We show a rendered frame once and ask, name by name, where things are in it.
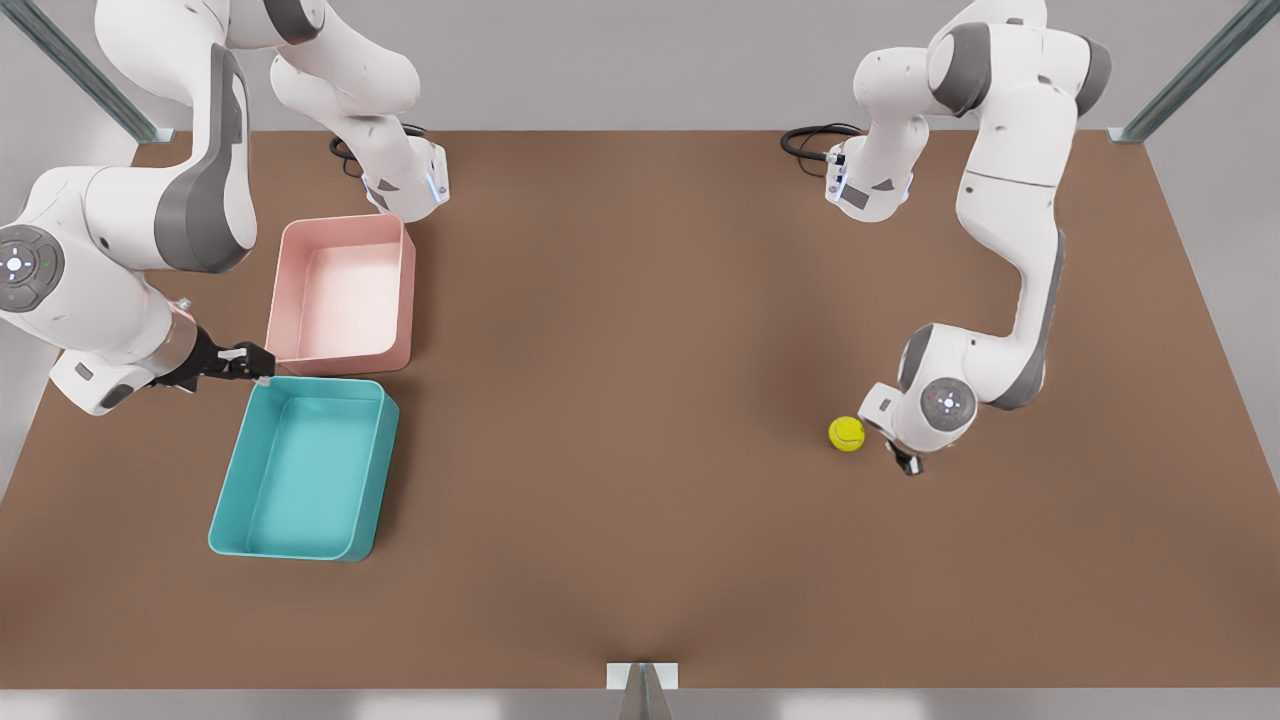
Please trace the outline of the pink plastic bin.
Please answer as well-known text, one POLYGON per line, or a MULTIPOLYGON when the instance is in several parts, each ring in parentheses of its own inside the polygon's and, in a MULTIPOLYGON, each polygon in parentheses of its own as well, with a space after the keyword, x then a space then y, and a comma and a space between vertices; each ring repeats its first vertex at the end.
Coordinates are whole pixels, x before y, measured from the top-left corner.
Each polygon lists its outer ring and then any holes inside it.
POLYGON ((294 375, 398 372, 410 363, 416 247, 394 215, 284 228, 266 350, 294 375))

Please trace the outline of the silver frame post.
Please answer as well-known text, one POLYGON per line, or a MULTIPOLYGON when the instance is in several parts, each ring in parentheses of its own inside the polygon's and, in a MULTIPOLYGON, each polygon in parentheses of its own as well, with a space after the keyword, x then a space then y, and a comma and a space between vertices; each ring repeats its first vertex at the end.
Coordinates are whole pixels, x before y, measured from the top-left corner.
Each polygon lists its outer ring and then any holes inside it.
POLYGON ((605 688, 623 692, 618 720, 673 720, 666 691, 678 689, 678 665, 609 662, 605 688))
POLYGON ((175 131, 156 127, 33 0, 0 0, 6 17, 137 143, 170 143, 175 131))
POLYGON ((1215 36, 1123 127, 1106 129, 1114 143, 1143 143, 1280 15, 1280 0, 1247 0, 1215 36))

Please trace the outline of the teal plastic bin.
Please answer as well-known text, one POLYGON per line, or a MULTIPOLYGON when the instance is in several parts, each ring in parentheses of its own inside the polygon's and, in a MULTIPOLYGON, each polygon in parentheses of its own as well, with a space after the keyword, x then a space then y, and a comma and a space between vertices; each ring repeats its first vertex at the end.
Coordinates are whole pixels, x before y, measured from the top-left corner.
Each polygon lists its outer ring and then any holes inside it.
POLYGON ((255 386, 207 533, 225 556, 360 562, 372 551, 401 410, 367 379, 255 386))

